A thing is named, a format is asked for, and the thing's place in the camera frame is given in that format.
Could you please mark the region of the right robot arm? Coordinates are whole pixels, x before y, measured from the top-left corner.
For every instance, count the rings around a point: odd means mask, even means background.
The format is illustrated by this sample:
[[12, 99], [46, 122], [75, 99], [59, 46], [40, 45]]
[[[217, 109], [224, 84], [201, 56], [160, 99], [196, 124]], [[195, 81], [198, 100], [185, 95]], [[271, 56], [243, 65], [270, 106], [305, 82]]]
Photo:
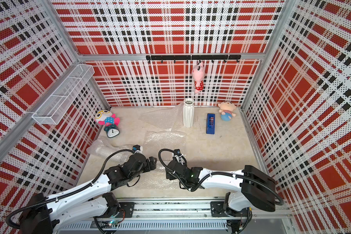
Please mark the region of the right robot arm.
[[237, 171], [214, 171], [202, 167], [189, 168], [179, 149], [161, 149], [160, 163], [168, 180], [178, 180], [180, 188], [189, 192], [198, 189], [219, 188], [229, 190], [225, 195], [223, 210], [234, 216], [243, 209], [255, 207], [266, 212], [275, 212], [276, 206], [284, 205], [276, 192], [276, 181], [251, 165]]

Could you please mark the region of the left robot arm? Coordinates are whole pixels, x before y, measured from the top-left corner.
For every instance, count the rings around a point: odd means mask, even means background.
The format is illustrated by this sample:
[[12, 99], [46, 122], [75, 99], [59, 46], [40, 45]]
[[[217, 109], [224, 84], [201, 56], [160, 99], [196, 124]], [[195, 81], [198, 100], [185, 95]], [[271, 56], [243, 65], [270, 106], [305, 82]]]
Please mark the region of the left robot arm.
[[139, 145], [118, 150], [104, 160], [92, 180], [53, 195], [35, 194], [25, 207], [12, 211], [5, 222], [23, 234], [53, 234], [83, 219], [124, 213], [113, 191], [156, 167], [157, 159], [143, 155]]

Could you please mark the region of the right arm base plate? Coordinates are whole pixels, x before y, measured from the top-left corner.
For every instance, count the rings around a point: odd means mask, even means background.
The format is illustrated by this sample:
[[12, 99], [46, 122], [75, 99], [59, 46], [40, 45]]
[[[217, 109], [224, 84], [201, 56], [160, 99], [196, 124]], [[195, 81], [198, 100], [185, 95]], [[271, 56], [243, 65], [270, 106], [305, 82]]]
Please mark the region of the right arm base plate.
[[210, 210], [212, 217], [247, 217], [248, 210], [247, 208], [242, 209], [241, 211], [235, 211], [227, 207], [223, 201], [212, 201], [210, 202]]

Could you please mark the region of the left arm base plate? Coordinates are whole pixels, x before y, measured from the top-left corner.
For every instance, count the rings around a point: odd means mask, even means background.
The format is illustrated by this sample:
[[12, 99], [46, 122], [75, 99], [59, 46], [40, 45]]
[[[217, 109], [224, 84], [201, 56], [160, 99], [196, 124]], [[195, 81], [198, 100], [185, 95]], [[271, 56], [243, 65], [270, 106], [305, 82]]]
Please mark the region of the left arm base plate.
[[113, 206], [98, 218], [131, 218], [134, 212], [134, 202], [120, 202], [119, 206]]

